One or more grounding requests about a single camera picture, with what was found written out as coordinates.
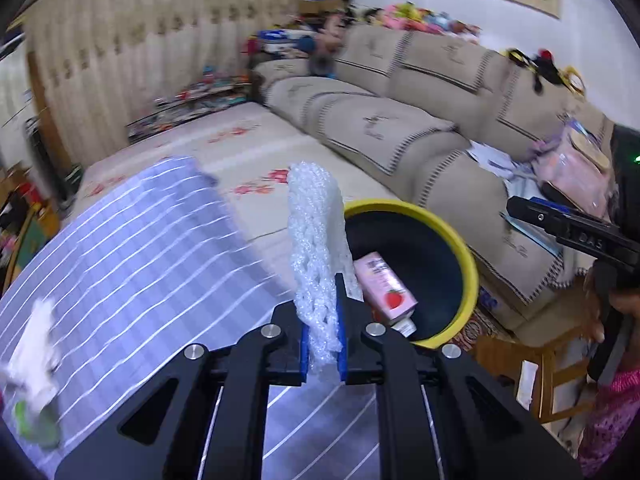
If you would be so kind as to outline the person's right hand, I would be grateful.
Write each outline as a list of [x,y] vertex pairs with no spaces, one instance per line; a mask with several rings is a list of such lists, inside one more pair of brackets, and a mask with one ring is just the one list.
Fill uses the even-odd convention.
[[614,311],[622,315],[630,315],[636,321],[639,319],[639,291],[638,289],[623,290],[622,292],[607,292],[605,299],[598,295],[594,269],[588,271],[584,289],[589,318],[587,332],[598,344],[605,341],[604,319]]

